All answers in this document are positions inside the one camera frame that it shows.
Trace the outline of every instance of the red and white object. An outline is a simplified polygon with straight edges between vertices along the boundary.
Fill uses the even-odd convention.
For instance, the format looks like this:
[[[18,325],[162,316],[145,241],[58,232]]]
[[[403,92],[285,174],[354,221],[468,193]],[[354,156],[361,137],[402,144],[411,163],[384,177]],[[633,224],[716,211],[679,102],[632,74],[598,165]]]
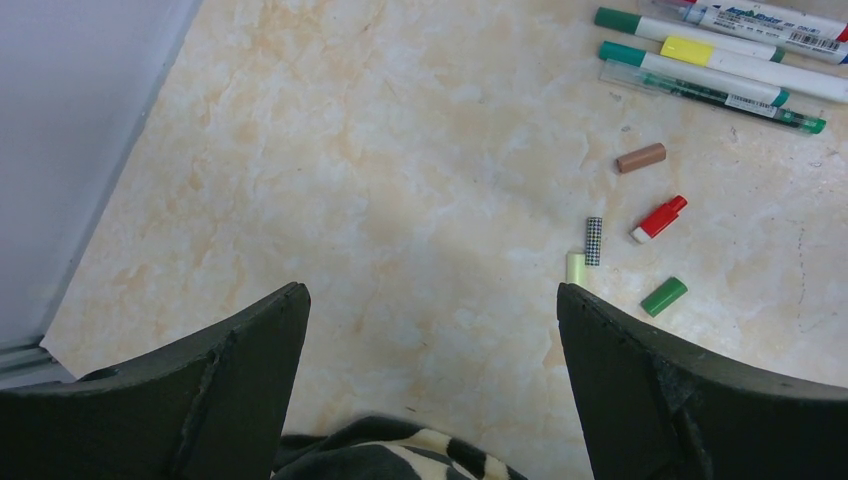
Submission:
[[[663,230],[677,220],[680,211],[688,204],[689,202],[680,195],[674,197],[670,202],[656,209],[636,230],[630,233],[630,236],[639,243],[650,242],[652,238],[662,233]]]

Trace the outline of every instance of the black and white striped fabric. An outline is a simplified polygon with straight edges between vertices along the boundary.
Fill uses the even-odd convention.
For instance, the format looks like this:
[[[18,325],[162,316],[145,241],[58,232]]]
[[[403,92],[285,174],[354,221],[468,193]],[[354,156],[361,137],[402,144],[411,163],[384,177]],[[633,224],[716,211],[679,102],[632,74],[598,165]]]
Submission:
[[[383,417],[328,437],[285,435],[272,480],[525,480],[500,460],[435,430]]]

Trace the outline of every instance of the green pen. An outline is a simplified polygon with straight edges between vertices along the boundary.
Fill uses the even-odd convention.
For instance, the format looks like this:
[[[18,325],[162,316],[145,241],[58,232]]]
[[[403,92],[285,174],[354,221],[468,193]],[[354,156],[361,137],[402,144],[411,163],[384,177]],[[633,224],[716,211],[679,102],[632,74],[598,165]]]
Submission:
[[[827,126],[827,121],[818,117],[802,115],[792,110],[684,82],[614,60],[607,60],[601,80],[696,100],[813,135],[821,133]]]

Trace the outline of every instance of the beige marble surface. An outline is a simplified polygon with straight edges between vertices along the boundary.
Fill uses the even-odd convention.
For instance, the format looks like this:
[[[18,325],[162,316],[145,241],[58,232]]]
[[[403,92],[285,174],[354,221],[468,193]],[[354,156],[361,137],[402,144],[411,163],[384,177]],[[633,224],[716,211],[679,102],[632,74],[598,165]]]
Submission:
[[[376,411],[531,478],[590,478],[555,293],[602,215],[594,292],[848,386],[845,110],[806,138],[600,83],[602,40],[651,44],[591,26],[595,7],[208,0],[44,345],[80,375],[302,281],[288,431]],[[615,173],[656,141],[667,162]],[[681,220],[636,246],[674,194]],[[638,302],[670,275],[691,292],[647,318]]]

